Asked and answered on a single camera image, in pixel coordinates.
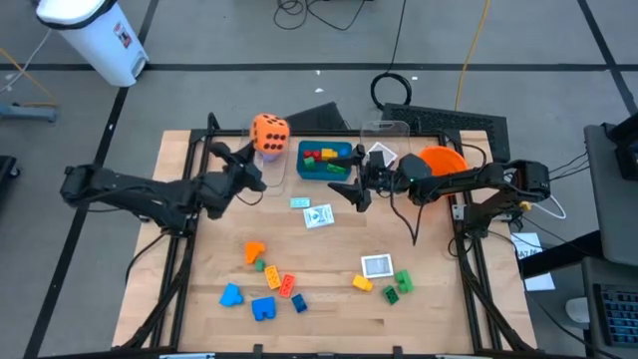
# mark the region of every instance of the green lego brick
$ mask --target green lego brick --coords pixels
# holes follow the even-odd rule
[[[326,170],[334,174],[344,174],[346,172],[346,169],[341,168],[339,166],[332,165],[332,164],[328,164],[328,166],[326,167]]]
[[[397,291],[392,285],[388,285],[387,287],[383,288],[383,295],[386,297],[386,299],[388,299],[390,305],[393,305],[394,303],[399,301],[399,294],[397,294]]]
[[[258,271],[263,271],[265,267],[266,267],[266,262],[263,261],[263,259],[257,258],[257,260],[255,260],[255,269],[257,269]]]
[[[411,291],[415,290],[415,286],[412,284],[412,278],[410,278],[410,273],[408,273],[408,270],[404,269],[396,273],[395,279],[397,279],[397,282],[399,283],[397,287],[399,288],[400,292],[410,293]]]
[[[306,170],[314,170],[315,169],[315,159],[307,158],[303,160],[304,165],[306,165]]]

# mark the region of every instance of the concrete floor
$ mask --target concrete floor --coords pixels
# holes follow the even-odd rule
[[[132,26],[141,29],[155,0],[122,0]],[[588,0],[618,64],[637,64],[632,0]],[[358,1],[318,3],[314,10],[347,24]],[[479,21],[480,1],[408,0],[397,63],[461,63]],[[161,0],[145,48],[158,64],[387,63],[392,55],[401,5],[366,3],[355,25],[337,32],[309,18],[296,31],[272,23],[275,0]],[[298,19],[286,19],[291,25]],[[27,1],[4,4],[0,47],[23,62],[46,29]],[[74,212],[58,195],[67,165],[89,163],[109,118],[118,89],[93,71],[47,71],[55,64],[84,60],[57,34],[34,60],[37,77],[58,98],[59,122],[0,122],[0,154],[16,156],[23,175],[14,183],[0,212],[0,350],[20,357],[34,328]],[[473,63],[605,64],[576,0],[494,0]],[[4,59],[0,69],[9,70]],[[209,111],[223,128],[246,125],[260,112],[293,114],[335,101],[351,126],[377,120],[369,84],[379,71],[149,71],[130,88],[105,165],[138,176],[152,173],[164,130],[200,128]],[[0,71],[5,79],[10,71]],[[402,71],[412,81],[413,104],[452,109],[459,73]],[[638,74],[622,73],[638,91]],[[315,93],[317,88],[323,93]],[[401,102],[403,89],[379,87],[379,97]],[[0,101],[43,100],[27,80]],[[471,71],[461,110],[506,116],[511,154],[561,165],[584,151],[582,128],[628,117],[610,71]],[[572,238],[597,227],[587,173],[556,182],[555,196],[569,218],[559,221],[532,212],[530,218]],[[40,355],[108,349],[124,293],[124,272],[133,256],[139,223],[126,213],[90,213],[62,288]],[[536,230],[529,225],[527,230]],[[557,243],[544,233],[545,243]],[[556,271],[557,290],[535,293],[565,325],[566,299],[582,294],[580,269]],[[533,304],[532,322],[540,348],[582,354],[582,346],[562,334]]]

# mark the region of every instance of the blue container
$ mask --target blue container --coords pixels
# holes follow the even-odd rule
[[[297,154],[297,173],[304,180],[347,180],[350,176],[352,168],[347,168],[344,174],[330,173],[327,170],[327,162],[315,162],[315,170],[308,171],[303,163],[304,151],[319,151],[321,149],[331,149],[339,154],[339,158],[350,156],[352,152],[352,144],[344,142],[327,142],[327,141],[302,141],[299,143]]]

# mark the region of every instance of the black keyboard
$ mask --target black keyboard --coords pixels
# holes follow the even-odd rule
[[[438,109],[386,104],[382,120],[403,121],[411,131],[483,130],[495,162],[509,161],[507,119],[499,116],[462,113]]]
[[[638,287],[594,284],[605,342],[638,348]]]

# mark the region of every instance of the wooden table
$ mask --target wooden table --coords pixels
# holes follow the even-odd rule
[[[179,179],[188,136],[188,131],[163,134],[155,180]],[[462,132],[462,139],[489,154],[484,132]],[[232,149],[245,141],[240,137],[213,140],[226,142]],[[278,191],[269,190],[256,206],[234,200],[221,220],[203,217],[199,221],[178,349],[250,352],[253,344],[261,343],[265,352],[286,353],[390,353],[394,345],[415,354],[472,353],[459,265],[447,253],[453,237],[448,201],[440,199],[424,208],[419,239],[412,247],[408,229],[392,213],[387,199],[373,194],[368,211],[357,213],[325,182],[302,180],[295,169],[296,148],[301,140],[291,139],[283,186]],[[357,143],[359,139],[305,140]],[[416,153],[437,144],[434,138],[410,138],[410,147]],[[471,166],[480,166],[478,151],[465,152]],[[221,160],[211,157],[208,169],[219,170],[220,166]],[[489,195],[490,189],[473,193],[475,201]],[[289,207],[289,198],[295,196],[311,197],[313,205],[330,203],[335,224],[306,229],[301,210]],[[253,198],[253,194],[245,193],[246,200]],[[416,222],[418,208],[405,196],[398,197],[396,205],[410,222]],[[503,223],[493,223],[490,229],[509,236]],[[137,250],[158,232],[154,224],[142,224]],[[262,272],[245,264],[244,243],[250,240],[265,242],[264,259],[277,266],[280,276],[296,276],[295,293],[303,294],[307,312],[297,314],[290,299],[268,289]],[[157,303],[167,243],[142,256],[132,270],[114,345],[129,339]],[[535,346],[511,244],[497,236],[482,243],[496,306],[518,334]],[[362,271],[360,257],[380,253],[392,254],[395,270],[408,269],[415,284],[415,291],[402,294],[393,306],[381,294],[383,287],[394,283],[392,277],[373,279],[372,292],[352,286],[354,275]],[[244,305],[226,308],[218,304],[228,282],[241,286]],[[277,316],[256,322],[250,301],[264,296],[275,297]],[[478,301],[477,308],[483,347],[489,347],[484,311]],[[172,320],[172,308],[166,320]],[[167,343],[171,321],[166,323],[162,343]]]

